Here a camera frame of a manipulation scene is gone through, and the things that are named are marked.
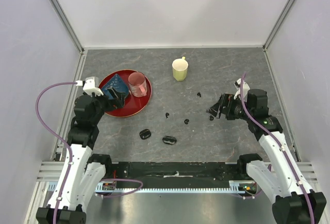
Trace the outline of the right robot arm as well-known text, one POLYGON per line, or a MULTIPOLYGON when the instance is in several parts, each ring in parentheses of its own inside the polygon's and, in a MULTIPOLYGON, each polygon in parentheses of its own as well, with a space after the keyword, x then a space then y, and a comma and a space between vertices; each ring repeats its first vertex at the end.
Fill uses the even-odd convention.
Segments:
POLYGON ((266 152, 274 172, 257 154, 244 154, 236 166, 237 176, 250 177, 272 203, 276 223, 319 223, 326 206, 322 192, 315 192, 297 166, 278 119, 269 114, 267 92, 251 89, 244 97, 222 94, 207 113, 214 118, 241 119, 266 152))

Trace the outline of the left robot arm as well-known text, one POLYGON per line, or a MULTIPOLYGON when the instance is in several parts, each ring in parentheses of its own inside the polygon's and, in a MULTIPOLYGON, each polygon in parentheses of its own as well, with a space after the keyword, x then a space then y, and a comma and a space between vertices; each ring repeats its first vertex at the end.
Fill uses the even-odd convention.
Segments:
POLYGON ((124 105, 124 94, 109 89, 113 99, 97 87, 84 87, 84 94, 75 100, 66 159, 56 189, 45 207, 36 213, 38 223, 85 223, 86 210, 97 185, 113 176, 108 154, 93 153, 102 116, 124 105))

